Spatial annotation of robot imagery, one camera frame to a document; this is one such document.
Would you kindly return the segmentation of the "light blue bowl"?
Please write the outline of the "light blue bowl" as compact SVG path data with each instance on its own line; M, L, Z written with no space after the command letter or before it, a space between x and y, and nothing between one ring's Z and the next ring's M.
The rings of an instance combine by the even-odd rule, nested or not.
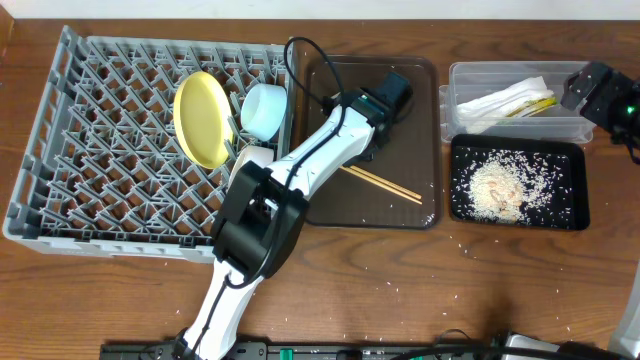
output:
M284 87L259 83L247 93L241 108L241 126L260 141L270 141L284 120L287 92Z

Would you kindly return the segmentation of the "yellow plate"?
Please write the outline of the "yellow plate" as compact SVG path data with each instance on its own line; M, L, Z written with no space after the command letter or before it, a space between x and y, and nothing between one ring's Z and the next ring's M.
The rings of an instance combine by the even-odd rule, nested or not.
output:
M226 93L211 74L195 72L179 85L173 122L178 143L193 163L207 169L224 164L229 157L225 142L234 137L231 115Z

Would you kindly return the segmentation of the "green chopstick wrapper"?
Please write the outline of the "green chopstick wrapper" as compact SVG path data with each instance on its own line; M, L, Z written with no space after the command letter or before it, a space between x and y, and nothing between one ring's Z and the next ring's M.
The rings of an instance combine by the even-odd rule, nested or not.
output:
M521 118L534 116L540 112L545 111L548 108L554 107L557 104L555 97L543 98L540 100L531 100L525 102L523 105L515 109L508 114L509 118Z

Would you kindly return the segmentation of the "pink bowl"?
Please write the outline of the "pink bowl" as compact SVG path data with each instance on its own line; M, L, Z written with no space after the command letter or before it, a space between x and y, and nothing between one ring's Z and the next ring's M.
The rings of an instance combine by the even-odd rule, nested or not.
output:
M274 151L270 148L249 145L246 146L238 155L232 168L228 185L231 185L235 176L247 162L254 162L261 168L266 167L274 161Z

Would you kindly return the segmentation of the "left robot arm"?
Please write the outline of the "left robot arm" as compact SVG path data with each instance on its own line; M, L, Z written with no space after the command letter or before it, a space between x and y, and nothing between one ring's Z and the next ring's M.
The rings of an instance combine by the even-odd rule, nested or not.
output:
M221 359L258 285L296 245L309 200L343 164L384 145L413 92L402 86L335 95L326 122L294 151L261 167L244 164L214 221L214 270L194 323L175 340L175 359Z

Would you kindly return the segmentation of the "white napkin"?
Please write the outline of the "white napkin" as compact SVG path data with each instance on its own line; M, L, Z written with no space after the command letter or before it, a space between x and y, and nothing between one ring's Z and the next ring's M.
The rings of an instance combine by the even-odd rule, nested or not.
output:
M467 133L480 134L517 119L509 118L508 114L525 102L550 97L555 97L555 94L547 87L543 77L530 77L504 90L459 104L456 113Z

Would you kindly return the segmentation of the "rice leftovers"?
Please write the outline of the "rice leftovers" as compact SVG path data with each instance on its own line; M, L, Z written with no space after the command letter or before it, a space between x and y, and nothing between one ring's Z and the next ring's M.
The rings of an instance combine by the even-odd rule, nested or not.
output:
M570 175L565 155L456 147L452 213L474 222L573 229Z

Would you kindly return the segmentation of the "wooden chopstick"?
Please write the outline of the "wooden chopstick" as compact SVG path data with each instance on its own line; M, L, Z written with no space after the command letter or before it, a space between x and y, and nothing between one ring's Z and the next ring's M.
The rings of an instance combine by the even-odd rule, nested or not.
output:
M374 179L376 179L376 180L381 180L382 182L384 182L384 183L386 183L386 184L389 184L389 185L391 185L391 186L393 186L393 187L398 187L400 190L405 190L405 191L409 192L411 195L414 195L414 196L420 196L420 197L421 197L421 199L422 199L422 196L421 196L420 194L418 194L418 193L416 193L416 192L414 192L414 191L412 191L412 190L409 190L409 189L407 189L407 188L405 188L405 187L402 187L402 186L400 186L400 185L398 185L398 184L395 184L395 183L393 183L393 182L391 182L391 181L389 181L389 180L387 180L387 179L384 179L384 178L379 177L379 176L377 176L377 175L375 175L375 174L372 174L372 173L370 173L370 172L368 172L368 171L365 171L365 170L363 170L363 169L361 169L361 168L358 168L358 167L356 167L356 166L350 166L350 167L346 167L346 168L354 169L354 170L356 170L356 171L358 171L358 172L361 172L361 173L363 173L363 174L365 174L365 175L367 175L367 176L370 176L370 177L372 177L372 178L374 178Z
M382 182L381 180L376 180L376 179L374 179L374 178L372 178L370 176L367 176L367 175L365 175L365 174L363 174L361 172L358 172L358 171L356 171L354 169L351 169L351 168L341 167L341 170L343 170L343 171L345 171L345 172L347 172L347 173L349 173L349 174L351 174L353 176L356 176L356 177L360 178L361 180L364 180L364 181L366 181L366 182L368 182L368 183L370 183L370 184L372 184L374 186L377 186L377 187L379 187L379 188L381 188L381 189L383 189L383 190L385 190L387 192L390 192L390 193L392 193L392 194L394 194L396 196L399 196L401 198L404 198L406 200L409 200L409 201L411 201L413 203L416 203L416 204L419 204L419 205L422 204L420 196L411 195L409 192L407 192L405 190L400 190L398 187L393 187L393 186L391 186L389 184L386 184L386 183Z

